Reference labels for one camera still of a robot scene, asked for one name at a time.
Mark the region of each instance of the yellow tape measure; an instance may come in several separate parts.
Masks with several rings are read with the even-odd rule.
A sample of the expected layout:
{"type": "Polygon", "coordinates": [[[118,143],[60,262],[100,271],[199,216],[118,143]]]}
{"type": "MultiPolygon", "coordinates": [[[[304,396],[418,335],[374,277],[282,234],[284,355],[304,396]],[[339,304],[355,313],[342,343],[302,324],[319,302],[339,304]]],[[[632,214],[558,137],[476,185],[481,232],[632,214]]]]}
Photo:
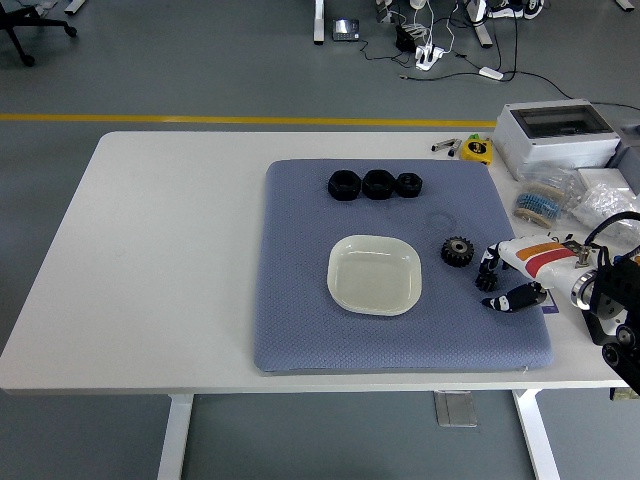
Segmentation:
{"type": "Polygon", "coordinates": [[[491,165],[493,160],[493,147],[491,141],[480,140],[479,135],[471,135],[464,142],[460,150],[460,158],[462,160],[471,160],[473,162],[482,162],[485,165],[491,165]]]}

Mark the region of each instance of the desk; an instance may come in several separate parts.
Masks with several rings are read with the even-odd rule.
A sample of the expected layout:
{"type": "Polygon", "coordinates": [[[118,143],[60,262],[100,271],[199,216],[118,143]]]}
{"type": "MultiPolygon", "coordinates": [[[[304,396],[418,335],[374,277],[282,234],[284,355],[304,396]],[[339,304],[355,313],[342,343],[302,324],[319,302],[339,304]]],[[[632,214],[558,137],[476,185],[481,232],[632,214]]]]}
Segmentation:
{"type": "MultiPolygon", "coordinates": [[[[376,0],[376,5],[382,5],[384,0],[376,0]]],[[[466,5],[469,18],[474,22],[474,30],[478,36],[478,41],[483,48],[489,48],[493,45],[493,41],[484,26],[483,20],[487,10],[486,0],[473,0],[466,5]]],[[[313,42],[316,45],[324,43],[324,0],[316,0],[315,12],[313,19],[313,42]]]]}
{"type": "MultiPolygon", "coordinates": [[[[253,364],[264,175],[287,158],[445,160],[469,133],[117,132],[104,136],[7,346],[0,387],[23,394],[166,393],[161,478],[178,478],[193,394],[513,390],[538,475],[557,476],[535,392],[621,387],[578,310],[546,318],[554,363],[492,373],[269,376],[253,364]]],[[[507,209],[517,189],[494,153],[507,209]]],[[[537,227],[514,222],[518,235],[537,227]]]]}

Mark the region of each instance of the floor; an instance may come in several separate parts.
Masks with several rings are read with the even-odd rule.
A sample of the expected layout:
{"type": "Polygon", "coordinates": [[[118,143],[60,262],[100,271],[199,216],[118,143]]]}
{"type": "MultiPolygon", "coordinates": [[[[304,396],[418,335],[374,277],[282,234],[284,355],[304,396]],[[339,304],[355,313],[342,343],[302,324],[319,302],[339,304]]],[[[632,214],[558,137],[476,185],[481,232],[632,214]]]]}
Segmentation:
{"type": "MultiPolygon", "coordinates": [[[[67,3],[48,17],[65,18],[67,3]]],[[[614,125],[640,123],[638,11],[613,0],[547,1],[536,19],[518,21],[517,35],[512,19],[489,22],[499,49],[485,50],[472,29],[457,28],[460,9],[458,55],[421,73],[410,61],[367,60],[398,54],[374,3],[327,0],[328,20],[360,20],[364,52],[363,42],[329,36],[315,46],[310,0],[88,0],[68,18],[77,38],[17,29],[32,68],[0,35],[0,351],[107,132],[453,125],[473,133],[506,103],[563,93],[636,107],[597,105],[614,125]],[[504,83],[469,75],[469,62],[513,70],[516,38],[517,70],[528,73],[504,83]],[[286,123],[265,120],[274,117],[286,123]]],[[[408,3],[399,1],[411,22],[408,3]]],[[[436,19],[453,5],[434,0],[436,19]]],[[[430,22],[428,9],[417,21],[430,22]]],[[[445,23],[434,39],[448,48],[445,23]]],[[[543,391],[538,401],[563,479],[637,476],[640,404],[611,402],[604,390],[543,391]]],[[[510,393],[478,392],[474,402],[477,429],[444,431],[429,393],[197,397],[184,478],[533,478],[510,393]]],[[[164,396],[0,393],[0,478],[155,478],[168,410],[164,396]]]]}

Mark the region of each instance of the white plate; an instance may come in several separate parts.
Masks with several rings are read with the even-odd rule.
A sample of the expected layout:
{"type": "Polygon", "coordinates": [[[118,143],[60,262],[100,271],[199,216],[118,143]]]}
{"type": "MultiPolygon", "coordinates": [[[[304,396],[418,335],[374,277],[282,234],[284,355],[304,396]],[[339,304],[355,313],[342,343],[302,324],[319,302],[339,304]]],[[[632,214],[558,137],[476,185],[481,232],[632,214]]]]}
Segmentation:
{"type": "Polygon", "coordinates": [[[400,315],[422,293],[420,257],[397,238],[346,237],[331,249],[327,285],[336,303],[350,312],[400,315]]]}

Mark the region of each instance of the yellow line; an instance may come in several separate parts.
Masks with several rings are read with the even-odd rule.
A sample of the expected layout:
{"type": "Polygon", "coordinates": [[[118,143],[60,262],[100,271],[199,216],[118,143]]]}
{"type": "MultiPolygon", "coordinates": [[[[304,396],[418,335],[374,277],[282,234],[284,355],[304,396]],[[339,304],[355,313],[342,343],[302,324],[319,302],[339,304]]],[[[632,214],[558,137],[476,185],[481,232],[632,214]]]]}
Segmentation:
{"type": "Polygon", "coordinates": [[[60,115],[0,113],[0,121],[13,122],[136,122],[136,123],[236,123],[268,125],[351,125],[367,127],[494,128],[495,121],[393,118],[315,117],[207,117],[176,115],[60,115]]]}

